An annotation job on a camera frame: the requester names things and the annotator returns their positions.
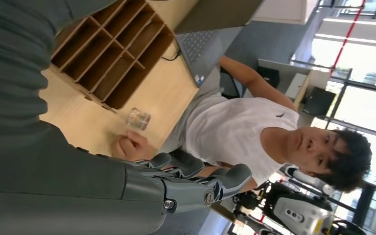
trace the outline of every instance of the person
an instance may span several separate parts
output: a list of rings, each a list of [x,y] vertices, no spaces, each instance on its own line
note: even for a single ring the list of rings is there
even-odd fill
[[[220,72],[214,68],[162,150],[181,147],[212,165],[205,167],[202,176],[218,167],[246,164],[253,173],[246,190],[262,184],[285,163],[337,190],[349,192],[362,183],[372,154],[364,136],[351,130],[297,128],[299,114],[293,102],[255,70],[227,56],[219,65],[254,98],[223,97]],[[135,160],[143,147],[131,140],[141,137],[128,134],[129,138],[119,138],[113,149],[119,152],[117,156]]]

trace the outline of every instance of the wooden cubby organizer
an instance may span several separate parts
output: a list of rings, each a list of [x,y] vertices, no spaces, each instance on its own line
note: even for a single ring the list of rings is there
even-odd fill
[[[144,0],[120,0],[57,34],[51,62],[102,107],[120,109],[175,38]]]

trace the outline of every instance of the red pole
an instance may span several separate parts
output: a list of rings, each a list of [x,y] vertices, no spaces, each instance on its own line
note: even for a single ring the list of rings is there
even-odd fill
[[[330,72],[330,73],[331,73],[331,76],[332,76],[333,71],[334,71],[335,68],[336,68],[336,65],[338,64],[339,57],[341,57],[342,50],[344,49],[345,44],[347,44],[347,42],[348,42],[348,38],[351,36],[351,33],[353,32],[353,29],[354,29],[354,27],[355,27],[355,23],[357,22],[359,16],[361,15],[362,10],[363,10],[364,7],[365,7],[365,2],[366,2],[366,0],[363,0],[363,1],[362,1],[362,8],[359,8],[359,10],[358,10],[358,12],[357,12],[357,14],[356,14],[356,16],[355,16],[355,18],[354,18],[354,21],[352,22],[352,24],[351,24],[351,26],[350,26],[350,29],[348,30],[348,33],[347,33],[347,35],[345,36],[345,39],[344,39],[344,41],[343,41],[343,43],[342,43],[342,46],[341,46],[341,49],[339,50],[338,56],[336,57],[335,62],[333,63],[333,66],[332,66],[332,69],[331,69],[331,72]]]

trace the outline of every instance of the man's hand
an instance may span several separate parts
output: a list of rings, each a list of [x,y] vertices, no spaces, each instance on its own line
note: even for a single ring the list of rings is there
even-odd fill
[[[148,151],[146,137],[134,131],[126,131],[126,135],[119,135],[112,145],[112,155],[128,161],[142,160]]]

